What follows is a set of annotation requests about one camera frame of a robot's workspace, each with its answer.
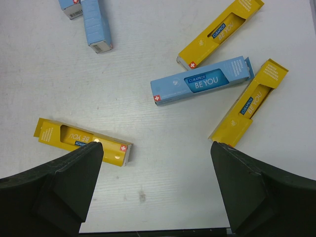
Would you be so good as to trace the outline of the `yellow toothpaste box front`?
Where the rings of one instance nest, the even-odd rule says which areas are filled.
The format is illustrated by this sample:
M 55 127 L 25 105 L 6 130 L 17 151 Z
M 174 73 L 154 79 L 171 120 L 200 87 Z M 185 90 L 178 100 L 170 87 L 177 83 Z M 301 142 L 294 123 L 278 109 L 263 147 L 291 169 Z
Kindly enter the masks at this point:
M 128 162 L 132 147 L 130 142 L 45 118 L 38 120 L 34 137 L 38 137 L 41 143 L 67 151 L 73 151 L 90 142 L 100 142 L 104 151 L 103 162 L 120 167 Z

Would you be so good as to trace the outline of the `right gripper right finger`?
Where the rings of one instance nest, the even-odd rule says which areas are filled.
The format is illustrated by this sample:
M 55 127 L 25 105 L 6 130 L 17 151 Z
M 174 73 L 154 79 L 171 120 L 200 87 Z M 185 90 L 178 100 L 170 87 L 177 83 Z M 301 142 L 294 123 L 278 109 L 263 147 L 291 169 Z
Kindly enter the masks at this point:
M 237 237 L 314 237 L 316 182 L 213 142 L 210 154 Z

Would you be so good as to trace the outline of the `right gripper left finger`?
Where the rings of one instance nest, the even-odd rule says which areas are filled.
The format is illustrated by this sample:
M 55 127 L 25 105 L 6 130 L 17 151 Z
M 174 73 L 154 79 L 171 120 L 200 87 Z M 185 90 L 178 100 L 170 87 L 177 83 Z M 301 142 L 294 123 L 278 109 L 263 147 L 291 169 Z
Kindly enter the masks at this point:
M 2 237 L 76 237 L 86 221 L 104 151 L 90 142 L 0 180 Z

